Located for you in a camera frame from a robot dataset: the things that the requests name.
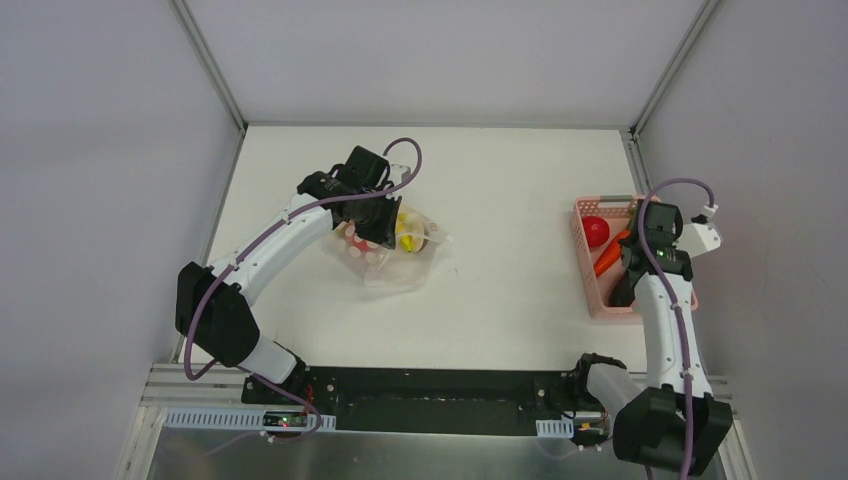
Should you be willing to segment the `red toy tomato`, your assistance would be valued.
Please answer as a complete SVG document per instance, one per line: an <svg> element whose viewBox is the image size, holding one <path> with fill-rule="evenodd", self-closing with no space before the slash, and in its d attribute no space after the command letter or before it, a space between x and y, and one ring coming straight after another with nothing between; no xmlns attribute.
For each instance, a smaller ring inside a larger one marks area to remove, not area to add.
<svg viewBox="0 0 848 480"><path fill-rule="evenodd" d="M590 249L604 246L610 239L610 226L608 222L599 216L584 216L581 219L586 243Z"/></svg>

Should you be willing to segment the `orange toy carrot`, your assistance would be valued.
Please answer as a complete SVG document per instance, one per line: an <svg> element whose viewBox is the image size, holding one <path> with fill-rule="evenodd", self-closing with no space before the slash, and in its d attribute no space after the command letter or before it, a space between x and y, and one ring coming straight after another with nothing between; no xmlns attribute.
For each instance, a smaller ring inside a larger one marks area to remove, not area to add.
<svg viewBox="0 0 848 480"><path fill-rule="evenodd" d="M620 231L614 238L610 240L608 245L605 247L600 256L595 260L593 265L594 274L596 277L600 277L606 271L608 271L612 266L616 265L620 262L621 257L621 244L622 240L625 240L629 237L630 232L628 230Z"/></svg>

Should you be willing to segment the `purple toy eggplant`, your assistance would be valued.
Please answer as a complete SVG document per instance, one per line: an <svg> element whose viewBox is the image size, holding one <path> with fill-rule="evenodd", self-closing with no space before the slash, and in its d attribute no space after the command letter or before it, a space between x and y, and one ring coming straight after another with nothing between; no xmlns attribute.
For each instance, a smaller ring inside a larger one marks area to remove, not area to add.
<svg viewBox="0 0 848 480"><path fill-rule="evenodd" d="M635 301L635 283L632 274L625 271L613 286L608 297L608 306L630 308Z"/></svg>

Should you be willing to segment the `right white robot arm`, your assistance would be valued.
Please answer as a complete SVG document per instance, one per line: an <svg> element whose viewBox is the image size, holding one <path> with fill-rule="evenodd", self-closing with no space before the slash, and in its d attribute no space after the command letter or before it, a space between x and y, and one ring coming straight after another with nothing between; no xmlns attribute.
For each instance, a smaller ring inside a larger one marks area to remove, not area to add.
<svg viewBox="0 0 848 480"><path fill-rule="evenodd" d="M692 260L723 241L716 210L706 205L685 221L675 205L636 201L619 242L623 274L611 300L641 317L646 385L637 387L613 359L591 354L567 384L576 407L606 408L618 459L683 479L703 474L732 425L730 405L715 397L704 372L692 316Z"/></svg>

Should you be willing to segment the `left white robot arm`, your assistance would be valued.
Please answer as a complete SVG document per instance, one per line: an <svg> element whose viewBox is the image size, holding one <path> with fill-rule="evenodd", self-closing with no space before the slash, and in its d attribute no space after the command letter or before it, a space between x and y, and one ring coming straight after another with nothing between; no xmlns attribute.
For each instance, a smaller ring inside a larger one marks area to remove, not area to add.
<svg viewBox="0 0 848 480"><path fill-rule="evenodd" d="M176 330L225 367L267 379L281 404L297 402L303 361L263 335L252 307L270 282L306 247L344 222L362 239L392 249L400 201L387 159L361 146L342 164L298 185L263 231L209 266L190 262L177 279Z"/></svg>

